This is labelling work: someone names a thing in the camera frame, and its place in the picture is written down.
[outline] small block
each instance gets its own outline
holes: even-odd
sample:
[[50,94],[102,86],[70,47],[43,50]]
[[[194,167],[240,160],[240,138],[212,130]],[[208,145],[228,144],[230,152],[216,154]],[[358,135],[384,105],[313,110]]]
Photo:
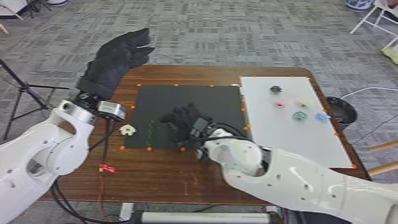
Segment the small block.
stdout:
[[281,86],[272,86],[272,87],[271,87],[271,92],[272,92],[274,94],[280,94],[280,93],[283,92],[283,88],[281,88]]
[[315,115],[315,118],[317,118],[317,120],[319,120],[322,123],[328,123],[329,120],[331,120],[331,116],[329,116],[326,113],[319,113],[319,114]]
[[278,107],[285,107],[285,102],[280,100],[280,101],[276,101],[276,106]]
[[312,100],[310,97],[301,97],[297,99],[297,103],[301,107],[313,107],[315,106],[315,101]]
[[308,119],[308,114],[303,111],[296,112],[294,113],[294,119],[297,121],[304,121]]
[[121,135],[130,135],[130,136],[137,132],[136,127],[130,124],[123,125],[123,127],[120,128],[120,131],[121,131]]

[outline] gray carpet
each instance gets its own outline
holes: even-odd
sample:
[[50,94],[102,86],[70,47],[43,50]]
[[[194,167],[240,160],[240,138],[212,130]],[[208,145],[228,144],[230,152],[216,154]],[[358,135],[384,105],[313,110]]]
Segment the gray carpet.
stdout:
[[[398,67],[381,54],[393,37],[365,26],[349,34],[365,13],[352,12],[344,0],[73,0],[43,9],[34,19],[2,20],[11,35],[0,33],[0,55],[24,79],[73,87],[102,44],[123,33],[152,28],[157,51],[152,64],[299,66],[312,70],[326,95],[344,96],[358,89],[397,88]],[[70,95],[59,91],[54,103]],[[17,89],[0,83],[0,124],[11,114]],[[345,134],[356,142],[398,114],[398,93],[372,90],[347,98],[359,120]],[[22,110],[34,107],[24,100]],[[13,128],[15,138],[43,120],[36,114]],[[356,143],[368,168],[398,160],[398,151],[370,152],[370,146],[398,139],[397,120]],[[375,176],[398,182],[398,172]],[[93,204],[79,203],[95,215]],[[50,202],[40,202],[15,221],[66,223],[72,218]]]

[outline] black glove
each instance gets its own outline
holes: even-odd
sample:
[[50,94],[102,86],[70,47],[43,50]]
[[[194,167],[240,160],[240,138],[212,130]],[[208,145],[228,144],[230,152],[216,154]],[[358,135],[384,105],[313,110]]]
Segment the black glove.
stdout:
[[155,48],[150,44],[150,29],[120,36],[100,48],[97,59],[89,62],[88,71],[77,88],[82,92],[109,100],[132,68],[148,63]]
[[196,108],[194,104],[189,104],[182,108],[175,108],[173,112],[160,118],[160,122],[173,123],[176,126],[176,134],[173,140],[176,142],[187,142],[194,137],[203,137],[207,134],[203,131],[208,128],[214,119],[208,117]]
[[116,37],[107,44],[104,44],[98,53],[97,59],[107,57],[114,54],[121,49],[129,49],[129,51],[136,51],[137,47],[146,46],[152,43],[150,38],[150,29],[145,28],[136,32],[129,32],[120,37]]

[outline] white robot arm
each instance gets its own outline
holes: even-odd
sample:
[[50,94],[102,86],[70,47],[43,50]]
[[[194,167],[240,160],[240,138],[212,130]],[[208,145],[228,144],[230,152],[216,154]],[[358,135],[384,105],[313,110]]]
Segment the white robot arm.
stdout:
[[[89,154],[97,116],[70,101],[52,116],[0,146],[0,223],[22,214],[47,193],[59,175],[81,167]],[[75,134],[61,128],[70,123]]]
[[[210,138],[232,136],[217,129]],[[278,206],[326,213],[352,223],[398,223],[398,184],[344,175],[283,149],[264,150],[248,140],[207,141],[228,184]],[[262,154],[269,167],[262,169]]]

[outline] wooden table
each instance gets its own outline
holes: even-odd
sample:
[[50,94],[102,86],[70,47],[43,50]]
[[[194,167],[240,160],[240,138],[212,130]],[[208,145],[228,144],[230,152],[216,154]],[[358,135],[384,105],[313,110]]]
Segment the wooden table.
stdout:
[[[232,85],[240,83],[240,76],[296,76],[310,77],[324,107],[331,111],[313,74],[304,68],[281,67],[207,67],[146,65],[132,70],[116,92],[113,101],[132,111],[139,86],[145,85]],[[336,169],[342,173],[367,178],[361,161],[333,117],[333,124],[356,169]],[[91,143],[104,137],[105,122],[98,122]],[[219,165],[200,162],[192,151],[145,149],[121,150],[125,136],[120,133],[111,138],[107,164],[118,168],[118,173],[105,174],[105,202],[194,203],[267,205],[249,194],[233,189],[224,182]],[[104,147],[93,151],[84,166],[72,175],[61,178],[61,186],[72,201],[98,199],[98,164]]]

